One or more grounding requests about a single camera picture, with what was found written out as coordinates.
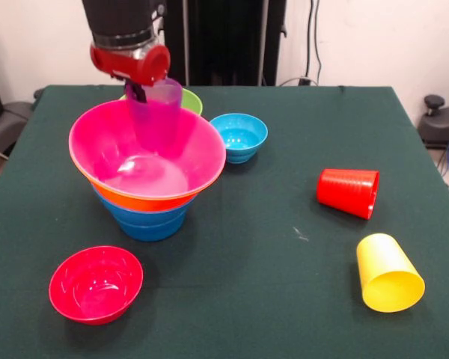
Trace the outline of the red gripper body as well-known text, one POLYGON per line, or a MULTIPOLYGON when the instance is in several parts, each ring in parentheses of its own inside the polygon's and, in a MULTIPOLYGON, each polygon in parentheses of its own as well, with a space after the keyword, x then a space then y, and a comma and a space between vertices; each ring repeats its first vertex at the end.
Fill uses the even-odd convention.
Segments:
POLYGON ((163 45, 152 46, 145 51, 144 57, 139 59, 94 45, 90 47, 90 55, 99 71, 145 86, 153 86, 163 80, 171 66, 170 52, 163 45))

